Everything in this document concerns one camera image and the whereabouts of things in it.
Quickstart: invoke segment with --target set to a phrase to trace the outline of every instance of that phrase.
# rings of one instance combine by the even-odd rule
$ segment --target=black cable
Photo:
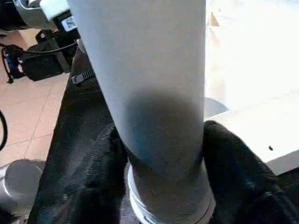
[[[62,51],[64,49],[68,49],[68,48],[71,48],[73,46],[77,45],[77,42],[74,42],[70,45],[67,45],[65,47],[62,47],[62,48],[59,48],[59,49],[56,49],[56,50],[49,50],[49,51],[41,51],[41,52],[34,52],[34,51],[23,51],[24,54],[30,54],[30,55],[52,55],[52,54],[55,54],[59,51]]]
[[[3,126],[3,140],[0,145],[0,151],[1,151],[7,142],[7,136],[8,136],[7,123],[6,123],[5,117],[4,117],[3,113],[1,112],[1,110],[0,110],[0,120],[1,120],[2,126]]]

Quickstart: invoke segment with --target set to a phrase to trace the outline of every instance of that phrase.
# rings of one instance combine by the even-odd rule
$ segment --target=metal cylinder
[[[30,213],[36,197],[42,167],[28,160],[14,161],[0,168],[0,207],[12,215]]]
[[[129,182],[132,195],[141,200],[139,209],[153,223],[192,223],[205,214],[210,217],[207,209],[214,209],[213,196],[201,165],[206,1],[70,4],[115,125],[130,151]],[[174,203],[176,210],[166,203],[175,197],[180,199]],[[152,211],[159,202],[163,210]],[[189,214],[179,218],[183,206]]]

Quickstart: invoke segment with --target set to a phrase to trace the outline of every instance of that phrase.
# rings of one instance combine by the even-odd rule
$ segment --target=black bag
[[[41,52],[53,50],[48,42],[34,45],[28,51]],[[23,54],[21,65],[24,74],[33,81],[42,80],[63,73],[55,55],[30,55]]]

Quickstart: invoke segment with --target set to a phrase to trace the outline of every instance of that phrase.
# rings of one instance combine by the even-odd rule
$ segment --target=pvc pipe
[[[186,180],[202,183],[198,199],[210,203],[203,169],[196,171],[197,178],[203,177],[200,182],[190,177],[202,161],[206,1],[70,3],[115,125],[131,152],[131,185],[138,182],[134,194],[144,200],[154,190],[145,189],[145,183],[158,180],[176,192]],[[155,220],[165,220],[166,213],[167,208]]]

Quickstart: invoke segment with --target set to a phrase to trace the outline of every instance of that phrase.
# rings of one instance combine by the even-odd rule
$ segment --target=white surface
[[[205,96],[234,110],[298,89],[299,1],[219,2],[233,20],[214,28],[220,46],[207,55]]]
[[[42,0],[40,6],[49,21],[70,9],[67,0]]]
[[[299,167],[298,114],[299,92],[294,92],[211,119],[238,135],[279,175]]]

